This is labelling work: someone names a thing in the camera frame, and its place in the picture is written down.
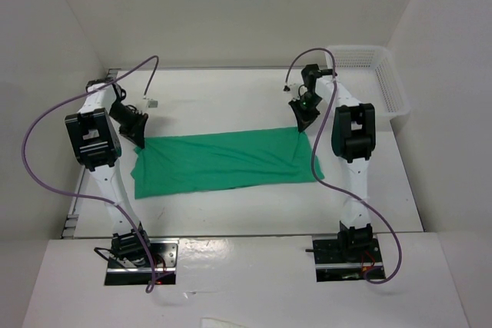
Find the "green tank top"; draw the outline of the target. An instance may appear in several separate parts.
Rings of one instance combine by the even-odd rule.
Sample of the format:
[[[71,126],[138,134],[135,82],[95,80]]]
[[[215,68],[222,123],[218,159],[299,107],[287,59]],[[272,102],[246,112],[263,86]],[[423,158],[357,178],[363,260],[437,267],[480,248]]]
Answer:
[[[308,136],[295,127],[149,137],[136,148],[135,198],[223,191],[322,177]]]

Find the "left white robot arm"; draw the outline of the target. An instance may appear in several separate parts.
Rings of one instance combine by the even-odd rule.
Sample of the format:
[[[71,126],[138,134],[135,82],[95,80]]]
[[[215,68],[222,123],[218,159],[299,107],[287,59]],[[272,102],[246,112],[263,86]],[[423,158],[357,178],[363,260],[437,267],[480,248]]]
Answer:
[[[123,104],[126,91],[110,78],[89,81],[90,94],[75,114],[65,117],[65,126],[75,157],[97,183],[113,222],[111,254],[119,261],[135,266],[148,264],[153,247],[131,207],[122,180],[119,159],[120,139],[145,147],[145,125],[148,114],[132,105]]]

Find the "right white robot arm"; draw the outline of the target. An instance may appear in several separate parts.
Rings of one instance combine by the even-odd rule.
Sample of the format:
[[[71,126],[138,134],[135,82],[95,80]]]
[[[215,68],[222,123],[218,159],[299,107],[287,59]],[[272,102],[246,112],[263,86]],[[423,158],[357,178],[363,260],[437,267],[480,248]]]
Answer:
[[[331,69],[309,64],[301,70],[301,77],[306,91],[289,102],[298,130],[303,132],[314,123],[320,115],[317,106],[321,101],[327,101],[328,109],[334,110],[331,147],[344,175],[341,193],[347,196],[334,249],[345,263],[354,263],[363,259],[373,241],[365,204],[369,160],[376,145],[375,107],[359,101],[336,82]]]

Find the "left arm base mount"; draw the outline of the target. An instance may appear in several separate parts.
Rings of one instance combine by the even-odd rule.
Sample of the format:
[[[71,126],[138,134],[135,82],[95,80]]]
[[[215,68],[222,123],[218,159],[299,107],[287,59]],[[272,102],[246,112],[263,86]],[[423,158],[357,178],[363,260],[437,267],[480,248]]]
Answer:
[[[150,251],[157,286],[175,285],[178,245],[178,239],[151,239]],[[108,248],[95,247],[94,252],[106,262],[105,286],[145,286],[151,279],[151,264],[146,256],[134,263],[128,259],[118,259]]]

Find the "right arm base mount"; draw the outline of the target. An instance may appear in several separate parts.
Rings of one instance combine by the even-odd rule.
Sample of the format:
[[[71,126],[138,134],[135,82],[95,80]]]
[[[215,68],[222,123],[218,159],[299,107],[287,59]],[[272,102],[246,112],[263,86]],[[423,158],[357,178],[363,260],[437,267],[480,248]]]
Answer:
[[[318,283],[363,280],[365,274],[370,280],[386,278],[377,238],[365,249],[345,255],[336,238],[314,237],[305,252],[314,257]]]

